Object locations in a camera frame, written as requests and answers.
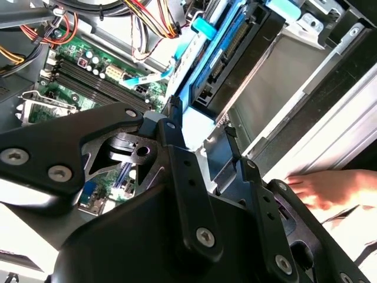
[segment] hand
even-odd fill
[[[288,177],[285,182],[321,220],[326,220],[360,202],[360,171],[322,171]]]

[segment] metal panel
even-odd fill
[[[269,58],[255,77],[248,83],[229,112],[232,124],[240,128],[249,139],[241,140],[244,152],[263,131],[272,118],[282,109],[295,92],[313,74],[329,54],[289,37],[281,37]],[[241,123],[235,122],[237,112]]]
[[[377,138],[377,64],[264,176],[341,169]]]
[[[54,14],[45,8],[4,11],[0,12],[0,28],[34,24],[35,22],[49,21],[53,18]]]
[[[377,62],[377,31],[360,35],[348,55],[254,158],[267,173]]]

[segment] blue connector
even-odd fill
[[[193,28],[195,32],[200,32],[204,34],[208,40],[212,40],[217,33],[216,29],[211,24],[209,24],[205,19],[200,17],[197,17],[194,20],[193,24],[191,25],[191,28]]]
[[[301,10],[290,0],[267,0],[266,6],[282,16],[288,24],[301,17]]]

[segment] silver metal chassis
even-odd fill
[[[351,88],[264,176],[341,169],[377,138],[377,65]]]

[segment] metal bracket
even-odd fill
[[[345,10],[335,0],[309,0],[316,8],[325,15],[330,12],[336,12],[339,16],[343,15]]]

